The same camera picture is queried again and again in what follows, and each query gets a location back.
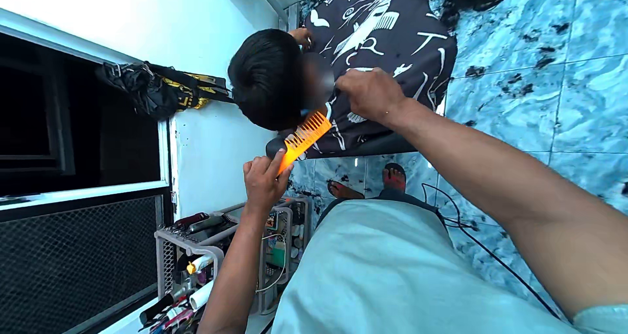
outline hand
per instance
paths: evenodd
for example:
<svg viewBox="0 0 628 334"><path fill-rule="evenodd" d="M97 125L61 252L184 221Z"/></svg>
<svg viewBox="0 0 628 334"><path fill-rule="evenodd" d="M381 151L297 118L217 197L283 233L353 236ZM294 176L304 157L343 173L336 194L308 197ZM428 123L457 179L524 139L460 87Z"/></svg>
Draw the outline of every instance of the hand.
<svg viewBox="0 0 628 334"><path fill-rule="evenodd" d="M303 50L309 49L312 43L312 33L305 27L297 28L288 32L294 37L296 43L303 46Z"/></svg>
<svg viewBox="0 0 628 334"><path fill-rule="evenodd" d="M401 86L380 68L372 71L349 70L336 81L336 87L347 93L351 112L383 125L400 113L400 104L407 100Z"/></svg>
<svg viewBox="0 0 628 334"><path fill-rule="evenodd" d="M279 149L272 161L266 156L258 156L244 164L244 184L248 197L246 207L253 214L263 215L264 221L288 186L288 177L293 165L277 177L285 153L286 149Z"/></svg>

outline gray plastic basket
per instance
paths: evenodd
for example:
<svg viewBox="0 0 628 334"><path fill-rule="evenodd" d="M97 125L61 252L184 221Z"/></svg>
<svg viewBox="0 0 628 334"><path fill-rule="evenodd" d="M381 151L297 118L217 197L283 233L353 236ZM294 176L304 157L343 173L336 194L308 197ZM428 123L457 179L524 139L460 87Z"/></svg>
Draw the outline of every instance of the gray plastic basket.
<svg viewBox="0 0 628 334"><path fill-rule="evenodd" d="M284 219L284 227L282 230L273 231L272 233L266 232L264 236L268 236L274 233L281 233L289 239L290 242L286 242L286 255L288 257L288 261L286 263L286 271L280 275L278 285L286 284L294 271L296 270L296 266L298 263L295 263L294 259L290 258L290 252L292 250L292 237L291 227L293 220L293 210L290 206L293 203L300 202L303 207L303 219L305 224L304 236L303 236L303 248L307 246L307 243L310 238L310 203L306 198L282 198L281 202L278 206L275 206L272 211L278 212L280 217ZM234 205L230 208L226 208L223 210L216 211L216 214L229 214L229 216L234 219L235 222L240 221L240 214L242 209L244 208L244 203ZM156 239L156 247L157 247L157 289L158 296L162 298L169 291L173 289L173 270L175 268L175 263L177 261L177 247L180 247L185 250L187 255L199 254L205 255L209 254L214 259L213 267L214 267L214 277L218 275L220 271L220 266L225 257L223 251L218 247L212 246L216 242L234 234L239 225L235 225L226 231L223 231L217 235L214 235L206 240L199 240L195 237L191 236L182 236L181 234L173 233L168 228L162 228L154 233ZM269 267L266 265L266 246L268 244L268 240L262 241L261 250L260 250L260 262L259 262L259 277L258 277L258 288L265 288L270 285L276 277L273 272L269 271ZM255 295L253 306L251 308L251 314L256 313L270 313L276 308L277 298L277 286L271 287L269 290L258 292Z"/></svg>

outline black bag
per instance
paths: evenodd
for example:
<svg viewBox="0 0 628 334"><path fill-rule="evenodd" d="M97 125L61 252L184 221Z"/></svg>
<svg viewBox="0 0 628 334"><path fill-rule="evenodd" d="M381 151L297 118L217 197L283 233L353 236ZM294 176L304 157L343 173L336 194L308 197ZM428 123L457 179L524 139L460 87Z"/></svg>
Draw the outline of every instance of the black bag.
<svg viewBox="0 0 628 334"><path fill-rule="evenodd" d="M144 63L107 64L96 69L100 81L130 94L136 112L160 121L189 107L201 108L210 99L234 103L226 80L185 73L172 67Z"/></svg>

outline white container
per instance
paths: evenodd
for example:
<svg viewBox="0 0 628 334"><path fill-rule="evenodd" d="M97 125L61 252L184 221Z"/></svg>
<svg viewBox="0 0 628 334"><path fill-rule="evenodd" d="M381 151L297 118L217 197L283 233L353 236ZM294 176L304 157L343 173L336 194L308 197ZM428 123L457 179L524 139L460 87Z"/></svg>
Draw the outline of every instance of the white container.
<svg viewBox="0 0 628 334"><path fill-rule="evenodd" d="M214 258L210 254L205 254L204 256L197 258L193 262L188 262L187 270L190 275L203 270L204 267L210 265L214 262Z"/></svg>

